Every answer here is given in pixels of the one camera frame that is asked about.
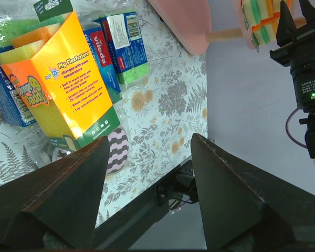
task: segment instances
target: orange sponge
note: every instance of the orange sponge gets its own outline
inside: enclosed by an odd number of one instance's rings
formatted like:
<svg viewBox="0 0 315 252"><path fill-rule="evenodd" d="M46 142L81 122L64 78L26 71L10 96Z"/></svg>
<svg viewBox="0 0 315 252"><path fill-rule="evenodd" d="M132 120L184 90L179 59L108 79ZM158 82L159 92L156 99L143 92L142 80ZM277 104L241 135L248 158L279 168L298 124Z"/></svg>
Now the orange sponge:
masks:
<svg viewBox="0 0 315 252"><path fill-rule="evenodd" d="M60 27L60 24L54 24L38 28L29 33L13 38L11 40L12 45L14 46L14 48L18 48L24 45L31 44L38 40L43 40L46 43L58 31Z"/></svg>

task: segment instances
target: multicolored sponge stack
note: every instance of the multicolored sponge stack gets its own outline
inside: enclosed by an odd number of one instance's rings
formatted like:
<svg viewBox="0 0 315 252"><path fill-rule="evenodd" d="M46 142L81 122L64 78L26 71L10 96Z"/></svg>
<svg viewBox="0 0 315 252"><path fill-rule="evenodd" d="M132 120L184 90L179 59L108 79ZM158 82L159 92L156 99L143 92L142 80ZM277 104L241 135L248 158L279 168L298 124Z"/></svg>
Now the multicolored sponge stack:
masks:
<svg viewBox="0 0 315 252"><path fill-rule="evenodd" d="M288 7L292 0L284 0ZM276 39L281 0L241 0L248 29L252 29L258 46Z"/></svg>

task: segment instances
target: table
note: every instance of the table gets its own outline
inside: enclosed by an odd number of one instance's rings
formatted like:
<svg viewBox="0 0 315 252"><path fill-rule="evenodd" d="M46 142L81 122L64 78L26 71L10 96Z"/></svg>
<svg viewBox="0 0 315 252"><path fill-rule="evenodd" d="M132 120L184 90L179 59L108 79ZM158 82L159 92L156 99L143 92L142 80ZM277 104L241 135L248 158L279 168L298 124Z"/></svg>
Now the table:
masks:
<svg viewBox="0 0 315 252"><path fill-rule="evenodd" d="M106 0L72 4L77 12L110 7ZM207 136L205 55L188 54L146 0L134 4L151 74L117 104L130 154L124 169L106 178L96 227L188 158L193 133ZM19 132L0 116L0 185L37 169L29 150L43 139L40 129Z"/></svg>

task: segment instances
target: yellow sponge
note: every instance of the yellow sponge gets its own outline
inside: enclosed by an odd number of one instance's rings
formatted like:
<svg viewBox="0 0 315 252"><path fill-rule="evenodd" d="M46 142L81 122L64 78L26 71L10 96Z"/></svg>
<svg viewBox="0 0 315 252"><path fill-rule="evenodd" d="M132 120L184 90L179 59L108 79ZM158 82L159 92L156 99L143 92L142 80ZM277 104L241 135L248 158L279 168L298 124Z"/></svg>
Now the yellow sponge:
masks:
<svg viewBox="0 0 315 252"><path fill-rule="evenodd" d="M13 50L2 52L0 54L0 64L11 64L21 60L30 59L33 57L44 45L43 40L36 41L29 45L25 45Z"/></svg>
<svg viewBox="0 0 315 252"><path fill-rule="evenodd" d="M30 59L44 44L44 41L40 40L29 45L21 46L1 53L0 63L4 65ZM49 106L41 104L36 107L28 108L48 137L62 138L63 135L74 137L53 100L50 100Z"/></svg>
<svg viewBox="0 0 315 252"><path fill-rule="evenodd" d="M44 42L47 42L58 31L60 27L60 24L54 24L38 28L29 33L13 38L11 40L12 45L14 46L14 48L17 48L28 45L38 40L43 40Z"/></svg>

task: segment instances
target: red label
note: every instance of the red label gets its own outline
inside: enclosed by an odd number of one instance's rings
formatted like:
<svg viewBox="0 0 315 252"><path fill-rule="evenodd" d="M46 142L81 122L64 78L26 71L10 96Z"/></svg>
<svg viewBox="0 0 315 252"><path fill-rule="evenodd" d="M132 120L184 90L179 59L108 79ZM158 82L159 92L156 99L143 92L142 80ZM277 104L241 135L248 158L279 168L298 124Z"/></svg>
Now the red label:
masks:
<svg viewBox="0 0 315 252"><path fill-rule="evenodd" d="M102 22L102 25L103 25L103 29L104 29L104 32L105 32L106 40L107 41L112 41L112 35L111 35L111 31L110 31L110 26L109 26L109 23L107 22L107 20L104 20Z"/></svg>
<svg viewBox="0 0 315 252"><path fill-rule="evenodd" d="M109 66L112 64L111 56L109 50L107 49L107 44L104 38L104 34L101 30L91 33L92 43L96 52L98 54L98 58L102 67Z"/></svg>
<svg viewBox="0 0 315 252"><path fill-rule="evenodd" d="M122 57L118 57L118 63L119 63L120 70L125 69L125 64Z"/></svg>

